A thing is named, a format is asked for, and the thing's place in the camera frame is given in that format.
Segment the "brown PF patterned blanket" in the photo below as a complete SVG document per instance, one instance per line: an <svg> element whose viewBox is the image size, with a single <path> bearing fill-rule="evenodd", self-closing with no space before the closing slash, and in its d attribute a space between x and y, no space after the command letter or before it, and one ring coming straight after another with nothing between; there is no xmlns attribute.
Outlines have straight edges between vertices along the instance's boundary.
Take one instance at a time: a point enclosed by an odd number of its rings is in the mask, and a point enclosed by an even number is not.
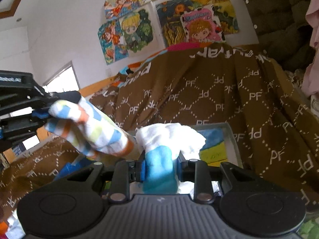
<svg viewBox="0 0 319 239"><path fill-rule="evenodd" d="M69 118L108 116L125 131L155 123L232 128L243 167L302 194L318 211L318 120L273 59L223 44L147 59L121 86L108 85L89 109L67 101Z"/></svg>

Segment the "striped orange blue sock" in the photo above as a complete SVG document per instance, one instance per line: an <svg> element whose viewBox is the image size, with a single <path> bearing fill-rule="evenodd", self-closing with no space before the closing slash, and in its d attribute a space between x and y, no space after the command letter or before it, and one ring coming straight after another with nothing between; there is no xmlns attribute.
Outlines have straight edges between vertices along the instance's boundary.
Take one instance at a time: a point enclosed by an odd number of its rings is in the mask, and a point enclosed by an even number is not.
<svg viewBox="0 0 319 239"><path fill-rule="evenodd" d="M46 130L67 140L90 160L136 160L140 156L135 138L84 97L78 103L58 100L48 113L52 118Z"/></svg>

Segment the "white and blue sock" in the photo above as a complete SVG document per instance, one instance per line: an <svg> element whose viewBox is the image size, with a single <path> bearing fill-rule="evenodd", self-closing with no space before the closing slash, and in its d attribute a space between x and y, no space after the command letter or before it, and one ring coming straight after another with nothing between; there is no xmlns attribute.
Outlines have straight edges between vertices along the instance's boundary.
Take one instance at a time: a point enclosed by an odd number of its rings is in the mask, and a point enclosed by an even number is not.
<svg viewBox="0 0 319 239"><path fill-rule="evenodd" d="M145 152L146 177L142 182L145 194L175 194L177 158L198 159L206 138L193 128L180 123L156 123L136 132L140 150Z"/></svg>

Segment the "red-haired girl wall drawing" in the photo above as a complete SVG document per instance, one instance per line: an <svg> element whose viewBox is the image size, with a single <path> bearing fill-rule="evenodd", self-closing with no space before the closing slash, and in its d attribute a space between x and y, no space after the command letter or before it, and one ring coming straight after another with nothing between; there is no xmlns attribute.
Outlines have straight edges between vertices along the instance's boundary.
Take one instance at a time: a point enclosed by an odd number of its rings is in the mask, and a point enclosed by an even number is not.
<svg viewBox="0 0 319 239"><path fill-rule="evenodd" d="M107 65L129 56L119 20L102 24L98 38Z"/></svg>

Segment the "pink cloth garment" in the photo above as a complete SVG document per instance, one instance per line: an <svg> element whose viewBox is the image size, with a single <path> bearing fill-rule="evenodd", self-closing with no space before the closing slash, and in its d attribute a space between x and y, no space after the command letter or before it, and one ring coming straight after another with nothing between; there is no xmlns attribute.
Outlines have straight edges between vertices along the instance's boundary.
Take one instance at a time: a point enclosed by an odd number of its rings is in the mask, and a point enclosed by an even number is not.
<svg viewBox="0 0 319 239"><path fill-rule="evenodd" d="M309 97L318 93L318 0L310 0L305 19L312 27L310 46L316 50L313 62L306 68L302 91Z"/></svg>

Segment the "brown quilted puffer jacket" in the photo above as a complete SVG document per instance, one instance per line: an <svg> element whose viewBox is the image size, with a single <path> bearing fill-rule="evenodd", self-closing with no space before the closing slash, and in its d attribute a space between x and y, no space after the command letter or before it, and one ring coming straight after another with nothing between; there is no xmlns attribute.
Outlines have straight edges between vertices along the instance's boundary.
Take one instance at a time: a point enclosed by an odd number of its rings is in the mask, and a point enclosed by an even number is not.
<svg viewBox="0 0 319 239"><path fill-rule="evenodd" d="M305 69L314 59L312 27L305 19L310 0L243 0L260 46L285 70Z"/></svg>

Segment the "dark orange flowers wall painting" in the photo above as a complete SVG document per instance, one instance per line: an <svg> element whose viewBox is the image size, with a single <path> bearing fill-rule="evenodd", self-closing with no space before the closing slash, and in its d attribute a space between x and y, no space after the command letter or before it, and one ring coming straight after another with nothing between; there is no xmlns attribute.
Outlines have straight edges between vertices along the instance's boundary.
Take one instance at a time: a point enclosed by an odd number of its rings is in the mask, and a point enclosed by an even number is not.
<svg viewBox="0 0 319 239"><path fill-rule="evenodd" d="M156 5L166 47L183 42L224 42L239 32L230 0L168 0Z"/></svg>

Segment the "mermaid girl wall drawing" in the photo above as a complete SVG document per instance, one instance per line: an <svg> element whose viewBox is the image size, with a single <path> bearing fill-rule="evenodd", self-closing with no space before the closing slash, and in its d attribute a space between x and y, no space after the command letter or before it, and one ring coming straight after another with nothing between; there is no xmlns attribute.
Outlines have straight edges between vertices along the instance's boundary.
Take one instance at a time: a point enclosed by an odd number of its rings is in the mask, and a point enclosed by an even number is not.
<svg viewBox="0 0 319 239"><path fill-rule="evenodd" d="M139 8L139 0L105 0L104 14L106 20L116 20Z"/></svg>

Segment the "wooden bed rail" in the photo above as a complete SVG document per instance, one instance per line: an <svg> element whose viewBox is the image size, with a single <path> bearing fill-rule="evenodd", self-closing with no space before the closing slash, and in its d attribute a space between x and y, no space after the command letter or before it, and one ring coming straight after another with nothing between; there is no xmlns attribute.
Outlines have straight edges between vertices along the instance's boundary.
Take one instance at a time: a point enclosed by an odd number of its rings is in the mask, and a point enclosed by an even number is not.
<svg viewBox="0 0 319 239"><path fill-rule="evenodd" d="M113 83L114 80L115 80L115 76L109 77L107 79L104 79L104 80L101 80L99 82L93 83L89 86L86 86L86 87L80 89L78 92L81 94L81 96L86 98L86 97L92 96L94 93L98 92L102 88Z"/></svg>

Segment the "grey box with cartoon picture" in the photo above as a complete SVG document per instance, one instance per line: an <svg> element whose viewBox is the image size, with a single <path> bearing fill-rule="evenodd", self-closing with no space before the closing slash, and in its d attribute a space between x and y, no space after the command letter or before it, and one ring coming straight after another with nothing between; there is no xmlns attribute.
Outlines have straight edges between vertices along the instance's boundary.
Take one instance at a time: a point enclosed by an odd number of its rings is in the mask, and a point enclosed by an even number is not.
<svg viewBox="0 0 319 239"><path fill-rule="evenodd" d="M200 149L198 160L205 161L209 166L219 166L223 161L243 166L235 136L228 123L190 127L206 138L206 144Z"/></svg>

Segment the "blond boy wall drawing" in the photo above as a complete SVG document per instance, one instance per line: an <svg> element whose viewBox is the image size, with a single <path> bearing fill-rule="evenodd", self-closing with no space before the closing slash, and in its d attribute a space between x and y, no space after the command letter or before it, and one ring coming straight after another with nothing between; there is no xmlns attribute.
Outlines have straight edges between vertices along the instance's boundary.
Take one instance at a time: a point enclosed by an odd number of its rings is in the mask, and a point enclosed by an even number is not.
<svg viewBox="0 0 319 239"><path fill-rule="evenodd" d="M147 52L154 44L153 24L146 8L135 10L119 20L129 57Z"/></svg>

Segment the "pink framed girl wall drawing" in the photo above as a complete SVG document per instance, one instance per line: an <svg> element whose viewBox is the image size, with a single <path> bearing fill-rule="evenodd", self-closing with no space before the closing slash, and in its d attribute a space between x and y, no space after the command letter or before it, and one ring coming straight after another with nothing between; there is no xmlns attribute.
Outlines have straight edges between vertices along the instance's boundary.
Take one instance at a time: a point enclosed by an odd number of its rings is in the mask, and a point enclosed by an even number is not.
<svg viewBox="0 0 319 239"><path fill-rule="evenodd" d="M185 12L181 16L181 24L188 42L206 43L225 41L219 17L215 15L212 5L206 5L191 12Z"/></svg>

